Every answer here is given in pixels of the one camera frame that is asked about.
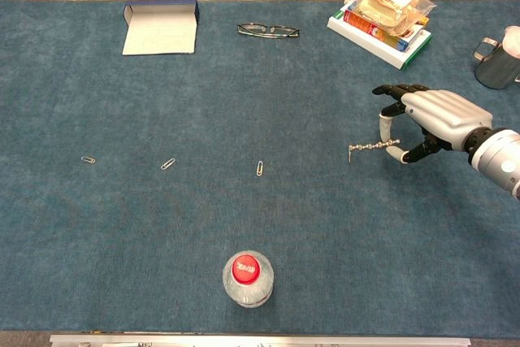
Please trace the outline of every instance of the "eyeglasses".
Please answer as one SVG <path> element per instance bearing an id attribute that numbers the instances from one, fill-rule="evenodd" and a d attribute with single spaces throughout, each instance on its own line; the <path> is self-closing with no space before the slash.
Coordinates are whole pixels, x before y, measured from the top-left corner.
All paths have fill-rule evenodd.
<path id="1" fill-rule="evenodd" d="M 287 26 L 266 26 L 265 24 L 238 24 L 236 30 L 239 34 L 256 36 L 262 38 L 286 38 L 299 37 L 299 28 L 288 28 Z"/>

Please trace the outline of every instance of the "metal pitcher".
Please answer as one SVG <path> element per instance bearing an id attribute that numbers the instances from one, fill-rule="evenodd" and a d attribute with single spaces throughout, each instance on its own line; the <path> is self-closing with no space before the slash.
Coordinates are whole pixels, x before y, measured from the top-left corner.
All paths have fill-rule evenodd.
<path id="1" fill-rule="evenodd" d="M 479 53 L 479 47 L 483 43 L 494 47 L 486 56 Z M 504 89 L 512 83 L 520 83 L 520 27 L 509 26 L 502 42 L 489 37 L 483 38 L 473 56 L 480 61 L 474 75 L 486 87 Z"/>

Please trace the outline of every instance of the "plastic bag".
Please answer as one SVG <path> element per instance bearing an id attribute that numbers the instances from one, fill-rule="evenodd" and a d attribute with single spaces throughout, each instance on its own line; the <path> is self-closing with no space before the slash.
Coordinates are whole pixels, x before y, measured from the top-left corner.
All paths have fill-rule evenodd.
<path id="1" fill-rule="evenodd" d="M 393 36 L 404 34 L 436 6 L 429 0 L 345 0 L 349 10 Z"/>

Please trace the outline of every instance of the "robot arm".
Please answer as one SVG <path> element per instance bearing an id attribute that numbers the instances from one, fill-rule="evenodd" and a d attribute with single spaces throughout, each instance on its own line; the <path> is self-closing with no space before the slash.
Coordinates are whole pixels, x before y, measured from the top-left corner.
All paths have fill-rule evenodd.
<path id="1" fill-rule="evenodd" d="M 391 138 L 393 117 L 404 113 L 424 135 L 424 142 L 411 150 L 388 147 L 391 156 L 415 163 L 441 149 L 465 151 L 473 168 L 520 200 L 520 135 L 492 129 L 492 114 L 455 93 L 423 85 L 381 85 L 372 93 L 397 100 L 379 115 L 383 141 Z"/>

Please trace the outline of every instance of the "stack of books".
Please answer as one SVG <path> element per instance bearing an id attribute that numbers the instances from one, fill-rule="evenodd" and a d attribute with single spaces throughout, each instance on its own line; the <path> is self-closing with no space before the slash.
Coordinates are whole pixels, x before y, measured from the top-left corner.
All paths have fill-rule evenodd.
<path id="1" fill-rule="evenodd" d="M 393 36 L 381 27 L 352 12 L 354 2 L 348 2 L 328 20 L 327 26 L 350 41 L 375 54 L 401 70 L 430 41 L 425 16 L 400 36 Z"/>

